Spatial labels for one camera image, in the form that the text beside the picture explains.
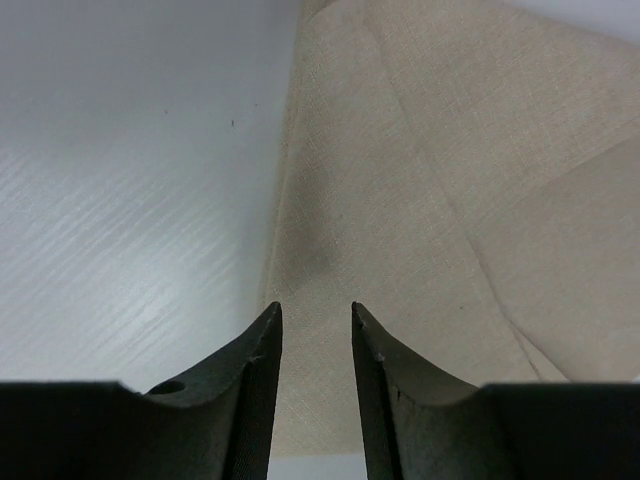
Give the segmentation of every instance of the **beige fabric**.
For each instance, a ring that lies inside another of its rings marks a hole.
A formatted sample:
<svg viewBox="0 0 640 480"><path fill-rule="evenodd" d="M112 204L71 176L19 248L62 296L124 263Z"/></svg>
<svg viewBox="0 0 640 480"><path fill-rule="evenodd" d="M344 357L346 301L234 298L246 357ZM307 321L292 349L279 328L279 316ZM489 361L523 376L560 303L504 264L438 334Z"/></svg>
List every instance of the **beige fabric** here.
<svg viewBox="0 0 640 480"><path fill-rule="evenodd" d="M637 154L609 150L640 134L638 50L480 0L314 0L300 25L265 283L285 316L274 453L362 448L356 299L476 384L640 374L640 268L604 287L616 245L638 253ZM629 176L593 200L607 236L580 202L610 155Z"/></svg>
<svg viewBox="0 0 640 480"><path fill-rule="evenodd" d="M498 301L568 378L640 373L640 136L473 234Z"/></svg>

